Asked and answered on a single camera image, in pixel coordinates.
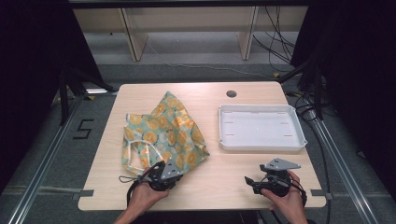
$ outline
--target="gray carpet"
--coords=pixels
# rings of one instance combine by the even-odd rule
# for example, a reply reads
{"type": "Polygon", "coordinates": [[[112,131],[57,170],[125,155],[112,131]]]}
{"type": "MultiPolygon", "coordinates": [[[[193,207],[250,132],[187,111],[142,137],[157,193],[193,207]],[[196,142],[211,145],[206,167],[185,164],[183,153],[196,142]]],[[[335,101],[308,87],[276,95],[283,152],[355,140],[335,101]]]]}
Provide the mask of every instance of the gray carpet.
{"type": "MultiPolygon", "coordinates": [[[[210,66],[217,68],[227,66],[240,72],[261,74],[262,76],[207,67],[190,68],[158,64],[99,65],[99,69],[105,82],[114,87],[119,87],[124,83],[153,83],[165,82],[165,80],[166,82],[264,81],[270,80],[268,78],[272,78],[273,73],[276,72],[269,64],[210,64],[210,66]]],[[[287,65],[279,66],[277,68],[282,70],[291,69],[287,65]]],[[[294,77],[284,83],[282,85],[284,91],[297,91],[296,83],[298,79],[299,77],[294,77]]],[[[90,83],[87,83],[86,86],[96,88],[90,83]]],[[[85,184],[115,98],[115,96],[109,95],[96,96],[93,100],[85,100],[80,105],[55,161],[51,165],[41,190],[25,219],[25,223],[111,223],[118,216],[120,211],[82,212],[78,209],[78,201],[73,199],[75,192],[82,189],[85,184]],[[85,133],[77,131],[83,119],[92,119],[92,121],[86,121],[83,124],[83,128],[89,128],[92,131],[87,139],[75,139],[75,137],[85,135],[85,133]]],[[[297,99],[297,97],[288,97],[288,102],[295,106],[297,99]]],[[[396,219],[394,201],[387,194],[370,164],[365,159],[356,156],[356,151],[359,148],[345,128],[343,121],[336,116],[336,112],[331,106],[324,107],[324,112],[325,124],[347,161],[349,169],[373,206],[379,223],[392,223],[396,219]]],[[[60,103],[55,101],[47,122],[41,128],[40,135],[21,163],[18,172],[9,182],[6,191],[0,197],[0,223],[8,221],[21,197],[23,188],[32,179],[40,159],[44,156],[59,128],[60,114],[60,103]]],[[[309,156],[314,164],[321,186],[326,189],[325,167],[323,166],[318,140],[305,122],[301,121],[301,124],[308,140],[306,148],[309,156]]],[[[331,223],[362,223],[361,216],[327,153],[326,161],[330,187],[334,195],[331,223]]],[[[325,223],[327,206],[319,209],[307,209],[306,213],[308,218],[315,220],[317,223],[325,223]]],[[[269,211],[263,210],[262,214],[269,223],[275,223],[269,211]]]]}

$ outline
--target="white plastic tray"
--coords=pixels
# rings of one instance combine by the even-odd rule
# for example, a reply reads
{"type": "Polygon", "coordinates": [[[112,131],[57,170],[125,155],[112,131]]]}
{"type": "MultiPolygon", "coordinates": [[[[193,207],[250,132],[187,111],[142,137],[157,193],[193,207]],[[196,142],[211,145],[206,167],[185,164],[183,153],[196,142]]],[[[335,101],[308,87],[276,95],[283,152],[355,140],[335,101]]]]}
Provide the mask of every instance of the white plastic tray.
{"type": "Polygon", "coordinates": [[[219,133],[226,150],[296,152],[307,143],[290,105],[221,105],[219,133]]]}

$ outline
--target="wooden table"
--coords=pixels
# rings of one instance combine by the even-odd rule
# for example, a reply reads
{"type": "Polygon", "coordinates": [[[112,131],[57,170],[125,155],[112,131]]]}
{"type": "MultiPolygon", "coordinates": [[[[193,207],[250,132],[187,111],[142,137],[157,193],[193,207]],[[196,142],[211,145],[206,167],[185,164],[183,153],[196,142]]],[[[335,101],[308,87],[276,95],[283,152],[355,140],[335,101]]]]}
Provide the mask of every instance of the wooden table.
{"type": "Polygon", "coordinates": [[[286,98],[277,82],[163,83],[121,86],[84,187],[84,190],[93,189],[93,195],[80,198],[78,207],[81,210],[126,208],[126,192],[131,184],[119,181],[120,175],[128,175],[121,167],[125,114],[150,113],[167,91],[186,106],[205,138],[210,156],[188,171],[171,190],[169,197],[156,203],[151,211],[266,208],[271,202],[254,194],[244,176],[261,180],[265,173],[259,165],[275,157],[302,165],[294,172],[301,178],[307,192],[306,207],[325,205],[324,197],[311,195],[311,189],[321,187],[305,148],[297,154],[241,154],[227,152],[219,146],[219,106],[286,105],[286,98]],[[227,91],[236,91],[236,97],[228,97],[227,91]]]}

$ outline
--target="patterned fabric bag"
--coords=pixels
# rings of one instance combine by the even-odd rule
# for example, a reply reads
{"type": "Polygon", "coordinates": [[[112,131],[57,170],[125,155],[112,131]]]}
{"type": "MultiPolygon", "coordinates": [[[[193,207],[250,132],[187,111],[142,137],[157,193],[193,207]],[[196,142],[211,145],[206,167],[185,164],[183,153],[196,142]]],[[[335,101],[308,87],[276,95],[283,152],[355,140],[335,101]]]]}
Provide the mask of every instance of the patterned fabric bag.
{"type": "Polygon", "coordinates": [[[209,156],[205,139],[184,105],[168,91],[157,107],[144,115],[126,115],[122,142],[122,167],[133,177],[146,167],[170,158],[182,174],[209,156]],[[141,164],[132,163],[132,148],[141,164]]]}

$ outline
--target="hand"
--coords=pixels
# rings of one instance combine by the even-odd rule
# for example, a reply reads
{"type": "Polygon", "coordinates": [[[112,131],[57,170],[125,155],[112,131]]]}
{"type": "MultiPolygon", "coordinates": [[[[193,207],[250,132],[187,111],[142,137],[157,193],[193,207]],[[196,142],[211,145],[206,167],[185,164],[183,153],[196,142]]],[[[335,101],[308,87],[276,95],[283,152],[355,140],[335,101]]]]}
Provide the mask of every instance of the hand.
{"type": "MultiPolygon", "coordinates": [[[[293,179],[293,184],[298,186],[299,183],[297,182],[300,182],[300,178],[292,171],[288,171],[288,173],[293,179]]],[[[273,202],[269,207],[270,210],[279,209],[291,224],[307,223],[303,200],[301,199],[300,191],[295,187],[290,187],[289,193],[282,198],[269,189],[262,189],[262,195],[273,202]]]]}
{"type": "Polygon", "coordinates": [[[115,223],[131,223],[140,215],[145,213],[160,199],[169,195],[169,189],[166,191],[157,191],[149,186],[149,183],[143,182],[138,185],[131,196],[128,207],[117,218],[115,223]]]}

